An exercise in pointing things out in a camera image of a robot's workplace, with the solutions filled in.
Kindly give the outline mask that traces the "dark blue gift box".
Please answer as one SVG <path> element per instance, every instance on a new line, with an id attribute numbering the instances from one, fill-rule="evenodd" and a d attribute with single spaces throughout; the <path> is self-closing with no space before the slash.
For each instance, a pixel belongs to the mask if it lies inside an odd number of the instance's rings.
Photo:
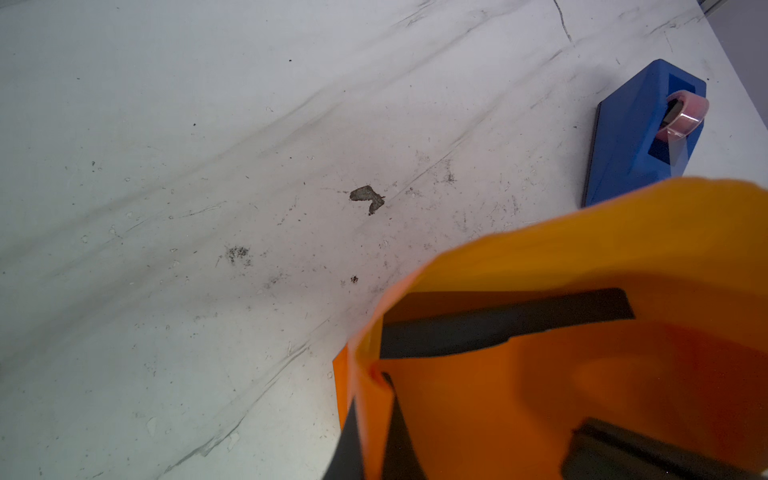
<path id="1" fill-rule="evenodd" d="M 482 350 L 517 336 L 635 317 L 626 293 L 594 290 L 445 313 L 382 327 L 382 359 L 432 358 Z"/>

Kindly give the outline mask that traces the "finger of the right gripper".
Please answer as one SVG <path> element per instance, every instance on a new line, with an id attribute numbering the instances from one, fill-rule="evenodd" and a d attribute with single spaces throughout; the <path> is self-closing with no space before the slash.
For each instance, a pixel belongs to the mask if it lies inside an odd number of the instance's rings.
<path id="1" fill-rule="evenodd" d="M 760 479 L 750 472 L 595 418 L 573 431 L 564 479 Z"/>

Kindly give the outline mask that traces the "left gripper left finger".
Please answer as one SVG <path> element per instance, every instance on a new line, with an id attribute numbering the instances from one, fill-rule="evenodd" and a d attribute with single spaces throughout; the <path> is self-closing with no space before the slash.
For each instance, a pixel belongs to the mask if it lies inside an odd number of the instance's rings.
<path id="1" fill-rule="evenodd" d="M 353 399 L 347 412 L 331 462 L 322 477 L 323 480 L 364 480 L 364 462 L 356 400 Z"/>

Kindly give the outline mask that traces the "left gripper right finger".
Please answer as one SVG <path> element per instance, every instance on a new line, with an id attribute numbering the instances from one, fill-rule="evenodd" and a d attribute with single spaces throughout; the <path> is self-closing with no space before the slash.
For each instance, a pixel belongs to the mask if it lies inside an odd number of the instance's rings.
<path id="1" fill-rule="evenodd" d="M 388 373 L 383 372 L 382 377 L 394 392 L 395 387 L 391 376 Z M 395 392 L 381 478 L 384 480 L 427 479 L 413 447 L 408 427 Z"/>

